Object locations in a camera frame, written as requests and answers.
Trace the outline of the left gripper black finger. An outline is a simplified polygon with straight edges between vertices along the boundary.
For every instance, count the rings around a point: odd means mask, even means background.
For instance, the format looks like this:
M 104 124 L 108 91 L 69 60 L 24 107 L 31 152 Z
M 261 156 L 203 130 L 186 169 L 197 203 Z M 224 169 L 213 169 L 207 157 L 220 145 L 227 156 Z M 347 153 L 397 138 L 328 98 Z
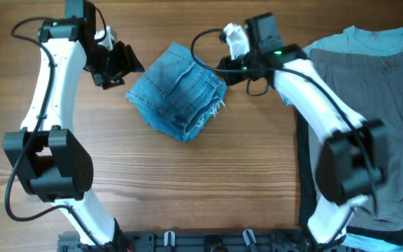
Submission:
M 145 69 L 136 57 L 132 47 L 118 41 L 116 44 L 118 49 L 119 69 L 122 73 L 128 74 L 131 72 L 144 72 Z
M 124 82 L 124 80 L 122 78 L 119 79 L 119 80 L 112 80 L 112 79 L 109 79 L 109 78 L 103 78 L 102 81 L 101 81 L 101 88 L 103 90 L 107 90 L 107 89 L 111 89 L 111 88 L 121 86 L 121 85 L 124 85 L 124 84 L 125 84 L 125 82 Z

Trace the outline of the light blue denim jeans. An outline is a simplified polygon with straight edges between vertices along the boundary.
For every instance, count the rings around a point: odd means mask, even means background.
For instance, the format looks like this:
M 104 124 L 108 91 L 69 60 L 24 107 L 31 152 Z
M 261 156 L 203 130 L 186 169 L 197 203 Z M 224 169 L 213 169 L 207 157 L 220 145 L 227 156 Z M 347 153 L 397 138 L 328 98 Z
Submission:
M 224 105 L 226 84 L 198 65 L 186 47 L 172 43 L 126 93 L 144 122 L 186 142 Z

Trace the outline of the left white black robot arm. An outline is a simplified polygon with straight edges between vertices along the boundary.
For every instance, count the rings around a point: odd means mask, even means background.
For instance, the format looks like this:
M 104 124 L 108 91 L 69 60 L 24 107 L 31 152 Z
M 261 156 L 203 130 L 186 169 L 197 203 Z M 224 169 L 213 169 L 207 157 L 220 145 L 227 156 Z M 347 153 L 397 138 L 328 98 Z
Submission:
M 124 83 L 143 66 L 132 47 L 110 27 L 97 30 L 101 11 L 89 1 L 67 1 L 62 19 L 41 18 L 34 45 L 41 66 L 34 96 L 20 129 L 8 132 L 3 151 L 12 165 L 9 181 L 60 210 L 77 230 L 61 238 L 59 251 L 132 251 L 133 244 L 92 189 L 90 154 L 73 134 L 73 110 L 80 77 L 90 73 L 105 90 Z

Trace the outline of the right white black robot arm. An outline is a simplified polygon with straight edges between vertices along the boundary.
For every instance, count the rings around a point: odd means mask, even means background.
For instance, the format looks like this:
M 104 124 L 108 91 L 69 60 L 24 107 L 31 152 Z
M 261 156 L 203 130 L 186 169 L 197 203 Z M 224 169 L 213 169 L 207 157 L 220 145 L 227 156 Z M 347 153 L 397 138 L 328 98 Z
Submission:
M 318 138 L 321 150 L 313 173 L 317 203 L 302 248 L 333 247 L 345 236 L 357 208 L 375 199 L 376 187 L 387 180 L 386 126 L 346 105 L 298 45 L 283 45 L 271 13 L 247 19 L 245 25 L 229 23 L 220 29 L 219 39 L 229 48 L 216 68 L 226 84 L 266 79 L 292 102 Z

